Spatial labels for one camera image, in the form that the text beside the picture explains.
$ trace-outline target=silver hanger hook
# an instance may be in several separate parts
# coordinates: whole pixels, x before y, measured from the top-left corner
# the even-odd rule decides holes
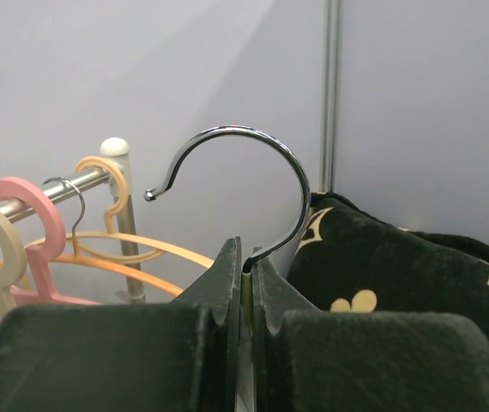
[[[281,247],[283,247],[286,243],[294,238],[305,226],[307,221],[307,215],[310,208],[311,203],[311,188],[310,182],[305,174],[304,168],[300,164],[298,158],[290,151],[290,149],[285,146],[282,142],[275,139],[274,137],[268,135],[267,133],[263,133],[260,130],[252,129],[251,127],[244,126],[221,126],[214,127],[213,129],[205,130],[192,139],[190,139],[181,149],[176,153],[170,166],[168,167],[168,173],[166,174],[165,181],[161,186],[156,187],[154,189],[149,189],[145,191],[144,198],[148,202],[152,202],[157,199],[166,191],[170,190],[172,185],[174,184],[174,180],[176,179],[176,175],[178,174],[179,168],[182,166],[185,158],[191,151],[199,146],[200,144],[207,142],[208,140],[215,139],[220,136],[241,136],[241,137],[249,137],[250,139],[258,140],[263,142],[276,150],[296,173],[296,177],[298,178],[300,188],[302,190],[302,210],[300,211],[299,218],[296,220],[296,223],[292,227],[292,229],[282,236],[280,239],[276,240],[271,245],[265,246],[258,251],[255,251],[246,261],[244,262],[243,272],[250,273],[252,266],[260,259],[268,256],[272,251],[275,251]]]
[[[73,223],[73,226],[71,227],[71,235],[73,236],[73,239],[76,239],[76,227],[79,226],[79,223],[81,223],[82,218],[84,217],[84,213],[87,210],[87,204],[84,201],[84,196],[81,193],[81,190],[70,180],[67,180],[66,178],[50,178],[43,183],[43,185],[50,183],[54,180],[57,180],[58,182],[62,182],[64,185],[67,185],[71,187],[76,195],[79,197],[79,200],[81,201],[81,214],[79,215],[78,219],[76,220],[75,223]]]

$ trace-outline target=pink hanger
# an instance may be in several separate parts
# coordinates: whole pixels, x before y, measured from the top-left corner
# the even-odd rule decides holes
[[[8,197],[15,197],[31,206],[45,227],[43,245],[30,245],[26,248],[27,263],[37,290],[13,288],[12,294],[16,303],[18,305],[37,303],[99,305],[98,302],[66,296],[56,290],[48,263],[63,252],[66,234],[62,216],[54,203],[37,186],[15,177],[0,179],[0,201]]]

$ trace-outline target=metal hook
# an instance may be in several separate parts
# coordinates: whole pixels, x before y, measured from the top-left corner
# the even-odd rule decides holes
[[[298,158],[290,151],[290,149],[285,146],[282,142],[275,139],[274,137],[263,133],[260,130],[252,129],[251,127],[244,126],[221,126],[214,127],[213,129],[205,130],[192,139],[190,139],[182,148],[176,153],[170,167],[168,168],[168,173],[166,174],[165,181],[159,187],[154,189],[149,189],[145,191],[144,198],[148,202],[152,202],[157,199],[166,191],[170,190],[176,179],[179,168],[182,166],[185,158],[191,151],[199,146],[200,144],[215,139],[216,137],[232,135],[232,136],[242,136],[249,137],[254,140],[258,140],[275,149],[280,155],[282,155],[288,164],[292,167],[298,178],[300,188],[302,190],[302,210],[300,212],[298,220],[294,224],[293,228],[280,239],[276,240],[271,245],[265,246],[258,251],[255,251],[246,261],[244,262],[243,272],[250,273],[252,266],[260,259],[268,256],[272,251],[283,247],[288,243],[294,236],[296,236],[305,226],[307,221],[307,215],[311,203],[311,189],[310,182],[305,174],[304,168],[300,164]]]
[[[81,214],[79,215],[78,219],[73,224],[73,226],[71,227],[71,235],[73,237],[73,240],[75,241],[76,240],[76,227],[79,226],[79,223],[81,223],[81,220],[84,217],[84,213],[87,210],[87,204],[84,201],[84,196],[82,195],[81,190],[73,182],[71,182],[70,180],[67,180],[66,178],[50,178],[50,179],[46,180],[45,183],[43,183],[43,185],[46,185],[47,183],[50,183],[53,180],[57,180],[59,182],[62,182],[64,185],[70,186],[75,191],[75,193],[79,197],[79,200],[81,201]]]

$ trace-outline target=white wall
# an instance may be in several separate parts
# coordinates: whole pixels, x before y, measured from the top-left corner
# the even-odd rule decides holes
[[[0,178],[39,185],[121,136],[132,150],[139,234],[212,258],[240,235],[246,257],[299,212],[298,183],[271,149],[247,139],[209,142],[159,201],[145,203],[142,192],[160,184],[183,142],[222,124],[280,138],[316,187],[322,62],[322,2],[0,1]],[[108,190],[86,199],[81,229],[101,227]],[[70,227],[78,201],[61,210]],[[25,241],[42,235],[35,217],[16,226]],[[283,269],[288,252],[278,257]],[[63,292],[114,300],[124,289],[119,276],[53,268]],[[202,273],[165,257],[143,268],[182,287]],[[152,288],[148,296],[168,300]]]
[[[489,242],[489,2],[344,0],[336,189]]]

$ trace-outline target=clothes rack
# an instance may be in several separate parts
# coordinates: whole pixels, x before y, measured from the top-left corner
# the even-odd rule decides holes
[[[100,148],[103,157],[117,162],[124,170],[124,178],[127,180],[129,188],[131,188],[131,172],[129,144],[120,138],[106,139]],[[75,185],[81,192],[88,191],[102,184],[110,184],[110,189],[114,201],[117,201],[118,194],[116,185],[111,184],[109,172],[99,167],[87,167],[84,170],[72,173],[66,179]],[[53,180],[40,186],[40,189],[54,202],[61,203],[77,195],[71,185],[66,185],[64,182]],[[25,203],[17,199],[10,199],[0,202],[0,212],[5,215],[11,222],[17,222],[26,217],[34,215],[34,210],[28,207]],[[136,234],[136,224],[134,220],[134,211],[132,209],[132,199],[129,196],[127,207],[117,216],[118,230],[121,233]],[[121,241],[121,251],[125,256],[137,254],[137,245],[129,244],[129,242]],[[140,264],[128,264],[128,266],[141,270]],[[127,291],[130,303],[138,304],[145,303],[145,293],[143,283],[136,279],[126,279]]]

